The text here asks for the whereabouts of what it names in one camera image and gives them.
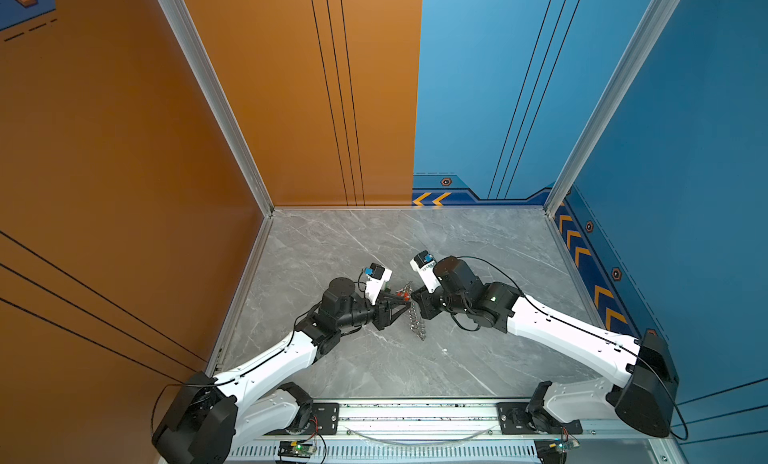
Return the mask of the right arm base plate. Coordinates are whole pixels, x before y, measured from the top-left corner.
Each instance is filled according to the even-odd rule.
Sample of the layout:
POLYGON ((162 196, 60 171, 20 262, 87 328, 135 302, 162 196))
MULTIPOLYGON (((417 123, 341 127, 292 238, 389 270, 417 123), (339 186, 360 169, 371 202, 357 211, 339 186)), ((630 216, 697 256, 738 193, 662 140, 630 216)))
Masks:
POLYGON ((505 401, 496 404, 497 418, 503 435, 551 434, 580 435, 584 432, 579 420, 562 423, 542 406, 505 401))

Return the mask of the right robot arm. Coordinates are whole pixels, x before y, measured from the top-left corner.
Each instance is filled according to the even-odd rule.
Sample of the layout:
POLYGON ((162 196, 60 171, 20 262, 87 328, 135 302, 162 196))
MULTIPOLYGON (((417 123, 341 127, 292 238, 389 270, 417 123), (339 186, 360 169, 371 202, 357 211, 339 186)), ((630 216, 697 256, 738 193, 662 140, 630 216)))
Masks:
POLYGON ((423 282, 411 295, 423 319, 442 312, 467 316, 476 329, 494 329, 544 345, 592 369, 594 379, 540 382, 520 416, 531 431, 566 434, 584 420, 618 419, 647 436, 666 438, 681 414, 679 376, 666 341, 651 331, 642 338, 593 326, 526 294, 510 277, 485 283, 469 257, 436 260, 422 251, 410 265, 423 282))

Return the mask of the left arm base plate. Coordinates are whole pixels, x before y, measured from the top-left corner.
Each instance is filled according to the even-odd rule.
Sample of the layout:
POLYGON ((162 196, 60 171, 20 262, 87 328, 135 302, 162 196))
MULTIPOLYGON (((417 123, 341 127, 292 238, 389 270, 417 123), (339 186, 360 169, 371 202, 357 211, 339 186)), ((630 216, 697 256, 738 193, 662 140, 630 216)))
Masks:
POLYGON ((309 436, 316 430, 322 436, 333 436, 338 432, 339 412, 338 402, 314 402, 312 410, 301 409, 287 429, 273 430, 267 436, 309 436))

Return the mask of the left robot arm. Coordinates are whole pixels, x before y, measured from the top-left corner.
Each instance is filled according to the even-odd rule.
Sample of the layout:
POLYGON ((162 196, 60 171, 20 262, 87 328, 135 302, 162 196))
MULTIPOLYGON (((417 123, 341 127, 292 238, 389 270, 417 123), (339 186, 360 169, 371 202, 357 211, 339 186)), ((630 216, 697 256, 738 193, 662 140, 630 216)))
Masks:
POLYGON ((198 372, 178 387, 151 442, 168 463, 222 463, 232 448, 274 431, 315 435, 313 398, 294 374, 367 325, 383 330, 407 313, 411 300, 371 280, 333 279, 320 301, 300 314, 291 332, 250 361, 209 376, 198 372))

